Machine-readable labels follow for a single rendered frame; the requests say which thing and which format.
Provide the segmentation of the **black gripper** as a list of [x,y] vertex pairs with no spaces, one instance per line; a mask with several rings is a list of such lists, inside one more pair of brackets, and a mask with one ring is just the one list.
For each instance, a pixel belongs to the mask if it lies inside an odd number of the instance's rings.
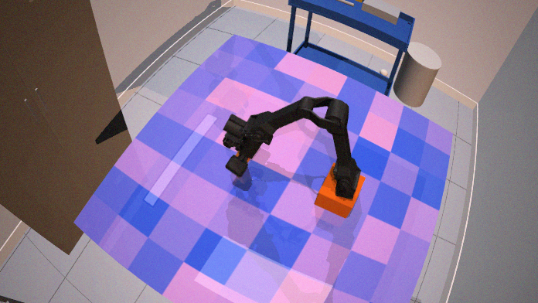
[[[234,175],[241,177],[245,169],[247,168],[247,159],[253,158],[253,156],[256,154],[257,149],[249,148],[246,144],[244,139],[240,143],[240,149],[239,149],[239,158],[235,155],[233,155],[230,160],[226,164],[226,169],[232,172]],[[245,158],[244,158],[245,156]],[[244,159],[243,159],[244,158]]]

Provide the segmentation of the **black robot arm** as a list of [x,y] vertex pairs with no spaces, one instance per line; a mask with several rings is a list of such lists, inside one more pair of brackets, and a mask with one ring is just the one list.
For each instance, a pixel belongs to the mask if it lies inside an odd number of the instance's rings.
[[[328,107],[325,118],[319,117],[313,108]],[[244,139],[245,144],[252,149],[259,148],[263,143],[270,145],[273,133],[287,124],[309,119],[318,128],[323,128],[332,134],[337,154],[337,161],[333,169],[336,184],[336,196],[347,199],[353,198],[358,187],[361,169],[356,160],[352,158],[347,123],[349,119],[349,105],[343,100],[331,97],[303,97],[302,99],[271,113],[266,111],[251,115],[247,121],[231,114],[223,131],[227,131],[223,138],[223,145],[236,151]]]

